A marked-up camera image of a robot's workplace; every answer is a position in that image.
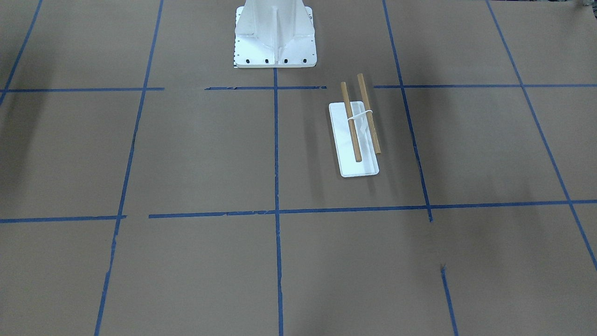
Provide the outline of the white wooden towel rack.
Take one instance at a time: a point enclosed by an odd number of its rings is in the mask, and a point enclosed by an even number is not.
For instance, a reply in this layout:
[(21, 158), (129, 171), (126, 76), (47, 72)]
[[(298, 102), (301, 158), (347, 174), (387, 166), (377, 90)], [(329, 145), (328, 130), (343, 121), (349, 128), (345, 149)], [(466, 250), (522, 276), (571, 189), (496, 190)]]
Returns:
[(361, 99), (352, 101), (345, 82), (341, 102), (328, 105), (339, 172), (343, 178), (374, 176), (380, 172), (381, 154), (364, 74), (357, 74)]

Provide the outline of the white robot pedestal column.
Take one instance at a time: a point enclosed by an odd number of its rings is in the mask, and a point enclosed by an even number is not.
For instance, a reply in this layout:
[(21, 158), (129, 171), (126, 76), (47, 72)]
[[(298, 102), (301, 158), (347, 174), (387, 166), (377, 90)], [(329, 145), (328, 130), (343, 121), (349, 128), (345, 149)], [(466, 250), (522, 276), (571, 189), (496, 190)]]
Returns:
[(316, 66), (313, 11), (302, 0), (247, 0), (235, 19), (235, 68)]

